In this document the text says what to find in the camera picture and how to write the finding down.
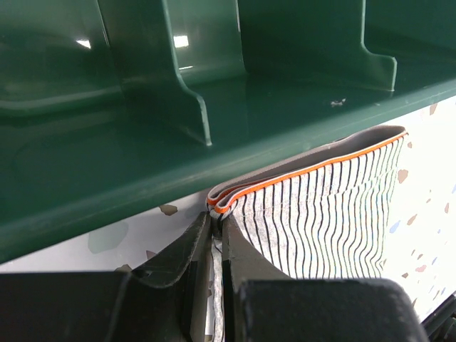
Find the pink speckle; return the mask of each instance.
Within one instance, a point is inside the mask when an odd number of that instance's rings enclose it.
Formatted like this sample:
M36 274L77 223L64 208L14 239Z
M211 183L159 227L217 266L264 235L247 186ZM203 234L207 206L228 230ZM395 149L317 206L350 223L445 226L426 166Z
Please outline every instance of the pink speckle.
M417 267L415 270L416 270L416 272L420 272L421 273L421 272L424 272L426 270L426 267L427 267L426 265L422 265L420 267Z

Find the green shelf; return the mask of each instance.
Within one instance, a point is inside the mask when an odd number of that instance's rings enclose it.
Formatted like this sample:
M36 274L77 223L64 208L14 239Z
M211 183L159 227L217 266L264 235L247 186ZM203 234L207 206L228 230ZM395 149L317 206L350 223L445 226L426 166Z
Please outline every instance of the green shelf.
M4 1L0 262L456 95L391 4Z

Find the striped cloth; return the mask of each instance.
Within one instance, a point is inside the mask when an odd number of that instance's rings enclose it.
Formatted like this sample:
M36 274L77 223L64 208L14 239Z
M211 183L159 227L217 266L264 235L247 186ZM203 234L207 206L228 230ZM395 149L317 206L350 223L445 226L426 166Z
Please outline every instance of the striped cloth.
M400 126L364 130L215 187L208 209L219 227L232 215L244 238L292 278L380 277L405 136ZM222 330L215 327L214 341L223 341Z

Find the striped fabric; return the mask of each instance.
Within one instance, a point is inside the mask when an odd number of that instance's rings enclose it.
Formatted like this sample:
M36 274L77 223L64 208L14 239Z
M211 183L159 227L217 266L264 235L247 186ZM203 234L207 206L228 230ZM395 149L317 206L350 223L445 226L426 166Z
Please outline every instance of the striped fabric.
M377 126L224 183L208 194L211 216L222 227L232 215L245 239L292 278L380 277L405 135Z

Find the blue speckle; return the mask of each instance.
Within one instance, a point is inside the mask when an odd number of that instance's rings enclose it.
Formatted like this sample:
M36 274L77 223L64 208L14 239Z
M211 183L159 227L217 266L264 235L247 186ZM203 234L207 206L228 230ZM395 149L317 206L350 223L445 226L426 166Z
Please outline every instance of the blue speckle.
M396 229L399 227L400 221L397 221L395 224L393 224L390 228L390 233L394 233Z

